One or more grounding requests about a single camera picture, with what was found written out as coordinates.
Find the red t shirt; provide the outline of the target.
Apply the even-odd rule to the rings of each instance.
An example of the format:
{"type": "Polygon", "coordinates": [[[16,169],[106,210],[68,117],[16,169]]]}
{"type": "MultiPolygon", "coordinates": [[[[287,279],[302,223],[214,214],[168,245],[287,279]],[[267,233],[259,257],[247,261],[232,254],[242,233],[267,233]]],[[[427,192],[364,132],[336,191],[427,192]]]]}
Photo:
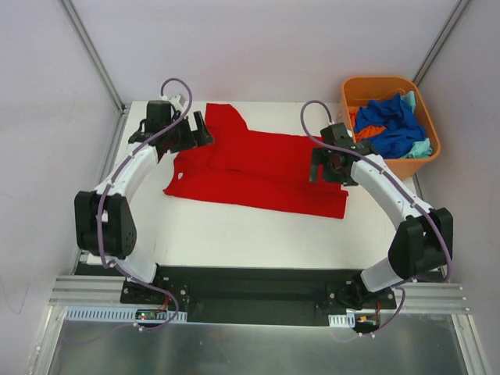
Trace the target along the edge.
{"type": "Polygon", "coordinates": [[[315,143],[308,137],[249,130],[229,104],[207,104],[205,124],[214,143],[177,154],[165,195],[344,218],[348,192],[309,179],[315,143]]]}

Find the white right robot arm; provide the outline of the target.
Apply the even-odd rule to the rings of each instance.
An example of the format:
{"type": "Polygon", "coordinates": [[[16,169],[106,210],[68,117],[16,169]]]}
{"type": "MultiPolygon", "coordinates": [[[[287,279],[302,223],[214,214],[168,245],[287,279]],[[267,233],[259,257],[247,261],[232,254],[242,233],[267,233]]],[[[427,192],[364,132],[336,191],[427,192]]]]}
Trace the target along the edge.
{"type": "Polygon", "coordinates": [[[369,308],[380,291],[420,277],[441,266],[452,266],[453,217],[412,193],[367,141],[354,142],[343,123],[320,131],[312,151],[309,179],[322,178],[364,188],[395,228],[387,256],[361,271],[352,301],[369,308]]]}

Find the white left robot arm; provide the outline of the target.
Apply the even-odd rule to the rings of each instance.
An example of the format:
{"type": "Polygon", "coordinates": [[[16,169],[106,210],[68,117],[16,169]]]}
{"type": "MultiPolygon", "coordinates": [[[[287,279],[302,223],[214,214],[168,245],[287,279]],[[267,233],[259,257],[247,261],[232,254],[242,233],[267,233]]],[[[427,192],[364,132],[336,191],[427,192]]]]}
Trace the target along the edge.
{"type": "Polygon", "coordinates": [[[190,128],[190,107],[183,95],[148,102],[145,118],[129,137],[122,160],[98,186],[79,191],[74,199],[79,249],[100,257],[105,268],[116,267],[125,277],[139,280],[137,292],[149,304],[160,302],[166,287],[155,278],[156,263],[136,249],[138,234],[130,202],[167,152],[214,142],[199,111],[194,113],[196,128],[190,128]]]}

